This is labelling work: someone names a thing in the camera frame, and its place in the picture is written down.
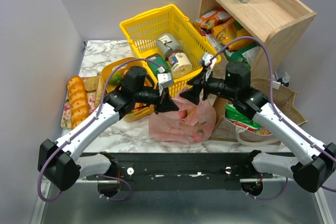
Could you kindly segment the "brown burlap tote bag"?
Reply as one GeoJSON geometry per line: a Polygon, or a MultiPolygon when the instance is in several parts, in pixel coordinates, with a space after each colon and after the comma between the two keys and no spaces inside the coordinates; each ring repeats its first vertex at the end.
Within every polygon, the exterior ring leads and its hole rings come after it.
{"type": "MultiPolygon", "coordinates": [[[[308,123],[303,115],[293,106],[296,92],[288,87],[274,84],[273,99],[278,109],[298,126],[308,123]]],[[[251,132],[236,133],[236,126],[225,118],[225,105],[231,102],[224,98],[216,98],[213,107],[216,111],[216,125],[210,140],[238,142],[247,146],[279,145],[280,141],[273,135],[263,136],[251,132]]]]}

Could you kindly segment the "braided toy bread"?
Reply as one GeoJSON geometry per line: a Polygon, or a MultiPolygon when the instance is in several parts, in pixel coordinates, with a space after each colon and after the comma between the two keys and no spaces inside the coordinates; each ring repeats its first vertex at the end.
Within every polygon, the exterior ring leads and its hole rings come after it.
{"type": "Polygon", "coordinates": [[[131,113],[142,112],[147,109],[152,109],[152,106],[149,103],[136,102],[131,113]]]}

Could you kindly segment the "green Chuba chips bag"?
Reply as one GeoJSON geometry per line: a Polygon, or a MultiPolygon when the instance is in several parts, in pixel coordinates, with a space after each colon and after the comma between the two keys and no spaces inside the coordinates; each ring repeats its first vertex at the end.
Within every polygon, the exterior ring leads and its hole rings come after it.
{"type": "Polygon", "coordinates": [[[225,118],[236,126],[255,131],[261,127],[257,122],[238,112],[232,104],[225,105],[225,118]]]}

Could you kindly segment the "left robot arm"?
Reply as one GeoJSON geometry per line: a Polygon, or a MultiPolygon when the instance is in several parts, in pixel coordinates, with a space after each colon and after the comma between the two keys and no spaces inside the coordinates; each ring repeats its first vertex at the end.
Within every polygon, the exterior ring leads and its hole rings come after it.
{"type": "Polygon", "coordinates": [[[156,113],[178,111],[169,95],[173,84],[170,73],[159,68],[158,87],[145,86],[147,71],[132,66],[117,87],[103,96],[98,108],[68,134],[56,141],[45,140],[39,149],[38,181],[46,177],[60,191],[69,189],[78,179],[105,174],[111,164],[106,154],[83,157],[84,150],[108,127],[120,121],[136,103],[153,105],[156,113]]]}

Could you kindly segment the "red snack bag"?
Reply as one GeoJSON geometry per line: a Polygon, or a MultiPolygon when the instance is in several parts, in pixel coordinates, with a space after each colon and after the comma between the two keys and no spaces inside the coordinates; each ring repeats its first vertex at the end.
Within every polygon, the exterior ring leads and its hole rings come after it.
{"type": "Polygon", "coordinates": [[[272,133],[269,130],[251,120],[247,121],[230,120],[230,121],[236,126],[236,133],[251,132],[263,136],[272,135],[272,133]]]}

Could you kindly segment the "pink plastic grocery bag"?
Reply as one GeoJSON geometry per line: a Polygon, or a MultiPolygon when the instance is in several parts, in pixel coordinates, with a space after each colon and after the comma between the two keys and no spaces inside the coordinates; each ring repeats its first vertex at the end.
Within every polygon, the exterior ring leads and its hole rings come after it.
{"type": "Polygon", "coordinates": [[[172,99],[178,111],[151,114],[149,135],[159,142],[193,144],[210,138],[216,124],[216,111],[208,101],[198,105],[181,98],[172,99]]]}

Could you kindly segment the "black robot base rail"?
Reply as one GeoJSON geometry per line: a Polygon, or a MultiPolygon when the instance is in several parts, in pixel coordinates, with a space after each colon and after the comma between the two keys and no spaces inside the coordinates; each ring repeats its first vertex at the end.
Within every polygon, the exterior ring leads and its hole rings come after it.
{"type": "Polygon", "coordinates": [[[240,190],[258,179],[251,153],[87,153],[74,161],[60,154],[45,176],[61,191],[78,179],[125,180],[134,191],[240,190]]]}

